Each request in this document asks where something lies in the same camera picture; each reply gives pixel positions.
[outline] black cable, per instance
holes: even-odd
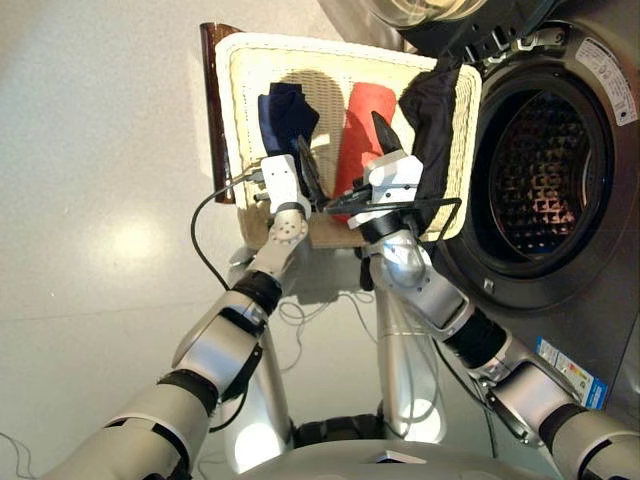
[[[204,207],[207,206],[207,204],[211,200],[216,198],[221,193],[226,192],[230,188],[235,187],[239,183],[244,182],[246,179],[247,179],[247,176],[238,177],[235,180],[232,180],[228,185],[208,195],[204,200],[202,200],[202,202],[200,202],[200,205],[198,205],[198,207],[193,212],[193,216],[191,217],[191,243],[193,244],[193,248],[198,254],[198,257],[200,257],[200,260],[202,260],[202,262],[209,268],[209,270],[211,270],[211,272],[215,275],[215,277],[220,282],[220,285],[222,285],[222,288],[224,288],[225,290],[229,290],[229,284],[227,284],[227,282],[225,281],[224,277],[220,274],[218,269],[214,267],[213,264],[209,261],[209,259],[206,257],[206,255],[200,248],[200,245],[198,244],[198,238],[196,236],[196,224],[198,222],[198,216],[200,215],[200,212]]]
[[[471,397],[471,399],[476,404],[478,404],[483,410],[485,410],[485,411],[487,411],[489,413],[493,413],[493,410],[491,410],[487,406],[486,403],[484,403],[482,400],[480,400],[478,398],[478,396],[471,391],[471,389],[467,386],[467,384],[464,383],[464,380],[462,380],[462,378],[460,378],[460,375],[458,375],[458,372],[456,372],[454,370],[454,368],[451,366],[449,361],[445,358],[444,354],[442,353],[442,350],[440,350],[440,345],[438,345],[438,342],[436,342],[435,339],[432,339],[432,341],[433,341],[433,346],[436,349],[436,352],[438,352],[438,356],[440,357],[440,360],[442,360],[442,363],[444,363],[445,367],[447,367],[447,370],[449,370],[449,372],[451,372],[451,375],[453,375],[453,377],[458,381],[458,383],[463,388],[463,390],[467,393],[467,395],[469,395]]]
[[[242,411],[242,407],[244,407],[245,402],[247,401],[247,392],[249,391],[249,386],[247,385],[247,388],[244,389],[244,392],[242,392],[242,400],[240,400],[240,405],[238,405],[238,408],[236,409],[235,412],[233,412],[233,415],[231,415],[229,417],[229,419],[218,425],[217,427],[211,427],[209,428],[209,433],[215,433],[215,432],[219,432],[220,430],[224,430],[225,428],[227,428],[229,425],[231,425],[231,423],[238,418],[238,415],[240,415],[240,412]]]
[[[31,473],[31,450],[29,449],[29,447],[27,447],[20,440],[17,440],[13,438],[11,435],[7,435],[6,433],[0,432],[0,437],[6,439],[11,444],[14,451],[16,452],[16,457],[17,457],[16,458],[16,477],[24,480],[35,480],[36,477],[33,475],[33,473]],[[27,466],[26,466],[27,475],[23,475],[22,473],[20,473],[20,464],[22,463],[22,455],[20,453],[20,449],[18,448],[18,446],[21,446],[27,452]]]
[[[491,410],[491,408],[489,408],[486,403],[484,403],[475,393],[471,391],[471,389],[467,386],[467,384],[464,383],[464,380],[460,378],[460,375],[458,375],[458,372],[454,370],[453,366],[445,358],[444,354],[442,353],[442,350],[440,350],[440,345],[438,345],[438,342],[435,339],[432,339],[432,341],[433,341],[433,346],[436,349],[436,352],[438,352],[438,356],[440,357],[440,360],[442,360],[442,363],[444,363],[444,365],[447,367],[449,372],[451,372],[451,375],[453,375],[453,377],[458,381],[460,386],[471,397],[471,399],[482,408],[484,413],[484,418],[487,422],[487,430],[489,431],[489,442],[491,444],[491,456],[493,458],[498,458],[498,442],[496,440],[496,432],[495,432],[495,427],[493,425],[493,418],[491,417],[491,415],[493,414],[493,410]]]
[[[482,395],[482,392],[480,391],[480,386],[476,384],[475,387],[476,387],[476,391],[478,392],[478,395]],[[484,418],[487,421],[487,431],[489,432],[489,442],[491,444],[491,457],[498,458],[498,441],[496,439],[496,429],[495,429],[495,426],[493,425],[493,417],[491,416],[491,413],[489,413],[487,410],[484,410],[483,413],[484,413]]]

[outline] navy blue cloth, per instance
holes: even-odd
[[[305,101],[302,85],[272,83],[269,94],[258,97],[260,133],[267,155],[293,156],[303,194],[306,188],[301,177],[298,135],[310,144],[319,118],[318,112]]]

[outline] black cloth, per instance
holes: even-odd
[[[411,153],[424,164],[417,200],[441,199],[446,191],[460,65],[459,60],[440,58],[433,71],[422,72],[411,81],[398,101],[416,134]],[[430,207],[420,209],[422,230],[437,211]]]
[[[308,192],[301,175],[298,135],[310,144],[319,118],[318,112],[305,101],[302,85],[272,83],[269,94],[258,97],[258,121],[267,155],[293,156],[304,195]]]

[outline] washing machine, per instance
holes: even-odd
[[[638,5],[489,0],[399,29],[483,76],[465,225],[436,268],[636,427]]]

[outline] clothing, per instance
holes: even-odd
[[[371,112],[378,112],[390,124],[395,108],[393,90],[373,83],[356,83],[353,86],[342,131],[333,198],[351,189],[353,181],[362,177],[364,167],[382,156]],[[336,215],[334,218],[346,223],[349,217]]]
[[[303,195],[308,192],[300,173],[298,135],[310,144],[319,117],[305,101],[299,84],[272,83],[269,94],[258,97],[258,121],[267,155],[293,156]]]
[[[445,194],[459,72],[459,60],[441,58],[433,71],[418,74],[398,101],[416,133],[411,153],[424,164],[416,200],[441,199]],[[426,207],[420,213],[424,230],[437,209]]]

